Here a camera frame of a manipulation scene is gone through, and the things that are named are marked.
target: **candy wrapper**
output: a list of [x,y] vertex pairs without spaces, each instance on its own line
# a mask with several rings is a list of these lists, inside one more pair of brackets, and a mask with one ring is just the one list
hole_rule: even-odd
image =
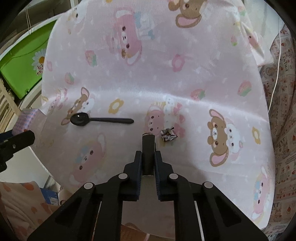
[[174,127],[172,126],[171,128],[163,129],[161,131],[160,134],[164,142],[172,141],[178,137],[177,134],[173,131],[173,129]]

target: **patterned fabric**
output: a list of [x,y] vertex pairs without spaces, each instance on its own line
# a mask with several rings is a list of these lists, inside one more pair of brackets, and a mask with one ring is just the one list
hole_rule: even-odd
[[[276,162],[276,187],[266,234],[283,232],[296,212],[295,41],[286,26],[281,31],[281,42],[279,79],[269,113]],[[261,71],[268,105],[276,80],[279,36],[271,46],[271,53],[274,64],[264,66]]]
[[[151,132],[176,173],[213,182],[264,228],[274,152],[254,52],[264,56],[241,1],[82,1],[58,19],[48,41],[47,120],[34,152],[74,192],[121,173]],[[77,127],[70,117],[78,112],[135,122]],[[164,143],[160,132],[171,126],[178,138]],[[123,223],[174,238],[172,205],[151,193],[155,179],[143,177]]]

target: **spoon handle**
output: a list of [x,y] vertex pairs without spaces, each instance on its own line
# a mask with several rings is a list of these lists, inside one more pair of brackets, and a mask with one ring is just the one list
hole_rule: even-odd
[[103,122],[123,123],[123,124],[134,123],[134,120],[130,118],[89,118],[89,121],[103,121]]

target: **green storage box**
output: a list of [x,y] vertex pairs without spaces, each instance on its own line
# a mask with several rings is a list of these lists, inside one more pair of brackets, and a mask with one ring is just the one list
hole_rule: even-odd
[[0,72],[18,98],[22,99],[42,78],[44,57],[55,21],[29,34],[1,60]]

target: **metal screw head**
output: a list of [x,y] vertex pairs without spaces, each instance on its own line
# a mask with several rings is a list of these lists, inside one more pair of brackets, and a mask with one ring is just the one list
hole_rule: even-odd
[[169,175],[169,178],[170,178],[170,179],[177,179],[177,178],[178,178],[178,174],[171,173],[171,174]]
[[211,182],[205,182],[205,183],[204,183],[204,186],[205,186],[206,188],[212,188],[212,187],[213,187],[213,184],[212,184]]
[[126,179],[128,177],[128,175],[126,173],[121,173],[121,174],[118,175],[118,177],[120,179]]
[[91,189],[93,187],[93,184],[92,183],[86,183],[84,184],[84,188],[85,189]]

